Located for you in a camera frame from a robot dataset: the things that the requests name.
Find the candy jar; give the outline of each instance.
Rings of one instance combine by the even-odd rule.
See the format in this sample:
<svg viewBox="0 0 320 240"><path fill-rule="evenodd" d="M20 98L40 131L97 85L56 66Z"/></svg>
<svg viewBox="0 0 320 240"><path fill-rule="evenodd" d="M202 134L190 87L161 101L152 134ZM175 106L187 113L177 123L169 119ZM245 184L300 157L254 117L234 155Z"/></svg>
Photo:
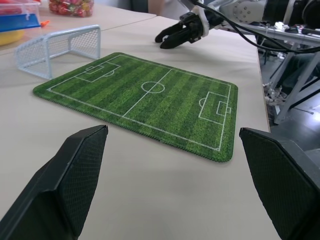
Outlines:
<svg viewBox="0 0 320 240"><path fill-rule="evenodd" d="M94 0L49 0L49 9L54 14L90 17Z"/></svg>

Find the white wire mesh goal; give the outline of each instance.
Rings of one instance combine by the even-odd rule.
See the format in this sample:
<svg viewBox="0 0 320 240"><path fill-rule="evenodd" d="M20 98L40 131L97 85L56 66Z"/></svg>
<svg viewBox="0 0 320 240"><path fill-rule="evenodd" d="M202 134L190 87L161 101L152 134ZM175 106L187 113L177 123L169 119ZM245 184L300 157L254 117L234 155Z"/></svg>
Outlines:
<svg viewBox="0 0 320 240"><path fill-rule="evenodd" d="M20 70L50 80L50 59L72 53L96 60L100 58L100 44L100 27L91 25L36 37L18 46L14 55Z"/></svg>

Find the blue container lid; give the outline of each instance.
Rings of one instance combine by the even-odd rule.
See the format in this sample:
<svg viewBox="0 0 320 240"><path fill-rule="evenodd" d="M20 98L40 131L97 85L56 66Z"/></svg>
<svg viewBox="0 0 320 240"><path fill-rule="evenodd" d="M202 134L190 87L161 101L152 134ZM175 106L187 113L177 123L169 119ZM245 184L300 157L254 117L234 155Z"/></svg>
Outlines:
<svg viewBox="0 0 320 240"><path fill-rule="evenodd" d="M41 27L38 18L34 13L16 14L16 15L0 15L0 33Z"/></svg>

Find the white table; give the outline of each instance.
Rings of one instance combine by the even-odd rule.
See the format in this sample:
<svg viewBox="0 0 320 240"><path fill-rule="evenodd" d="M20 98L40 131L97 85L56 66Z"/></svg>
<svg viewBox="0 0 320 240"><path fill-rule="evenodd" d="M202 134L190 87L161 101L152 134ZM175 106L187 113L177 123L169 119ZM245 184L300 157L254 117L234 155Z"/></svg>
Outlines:
<svg viewBox="0 0 320 240"><path fill-rule="evenodd" d="M109 124L99 183L80 240L278 240L254 188L241 127L268 131L257 49L212 31L163 50L154 37L175 23L154 17L102 32L101 55L123 52L234 83L239 88L233 159L212 162ZM69 135L104 122L32 95L44 80L0 55L0 217ZM65 55L58 75L90 62Z"/></svg>
<svg viewBox="0 0 320 240"><path fill-rule="evenodd" d="M41 22L50 21L50 23L42 28L27 29L25 30L25 35L20 41L0 46L2 54L13 52L15 47L32 38L40 36L41 34L96 24L99 24L101 31L104 31L152 19L156 16L149 13L133 12L116 7L95 4L93 6L93 15L91 17L70 17L51 13L48 9L48 5L48 2L44 2L39 8L39 14Z"/></svg>

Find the grass pattern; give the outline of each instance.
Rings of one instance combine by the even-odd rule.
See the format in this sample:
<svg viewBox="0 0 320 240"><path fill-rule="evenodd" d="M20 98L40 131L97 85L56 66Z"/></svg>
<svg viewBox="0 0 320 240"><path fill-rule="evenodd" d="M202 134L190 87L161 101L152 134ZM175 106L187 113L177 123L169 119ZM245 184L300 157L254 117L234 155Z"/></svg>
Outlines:
<svg viewBox="0 0 320 240"><path fill-rule="evenodd" d="M233 155L238 88L232 83L113 53L33 93L217 162Z"/></svg>

